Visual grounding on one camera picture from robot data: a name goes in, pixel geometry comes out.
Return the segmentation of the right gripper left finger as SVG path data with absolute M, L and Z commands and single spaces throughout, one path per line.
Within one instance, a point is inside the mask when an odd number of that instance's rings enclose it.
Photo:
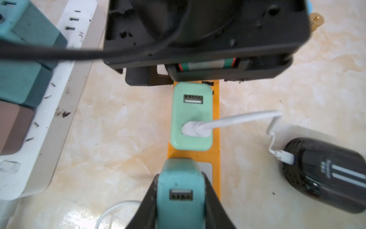
M 140 207 L 126 229 L 155 229 L 158 177 L 159 175 L 154 177 Z

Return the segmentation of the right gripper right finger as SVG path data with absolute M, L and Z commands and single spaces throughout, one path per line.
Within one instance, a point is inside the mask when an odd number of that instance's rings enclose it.
M 202 174 L 205 179 L 205 228 L 235 229 L 207 175 L 204 172 Z

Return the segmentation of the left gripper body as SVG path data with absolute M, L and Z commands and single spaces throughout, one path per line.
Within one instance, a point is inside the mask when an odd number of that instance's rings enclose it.
M 153 54 L 104 59 L 131 86 L 187 81 L 271 79 L 288 69 L 310 37 L 305 1 L 110 1 L 104 50 L 157 44 Z

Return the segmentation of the teal USB charger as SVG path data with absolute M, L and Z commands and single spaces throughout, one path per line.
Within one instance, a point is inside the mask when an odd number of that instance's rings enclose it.
M 169 158 L 158 177 L 156 226 L 159 229 L 205 227 L 205 179 L 190 158 Z

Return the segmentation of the black electric shaver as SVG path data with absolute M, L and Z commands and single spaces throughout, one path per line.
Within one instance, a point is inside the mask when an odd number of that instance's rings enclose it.
M 366 160 L 360 153 L 305 137 L 289 141 L 284 150 L 295 157 L 282 167 L 293 188 L 349 213 L 366 211 Z

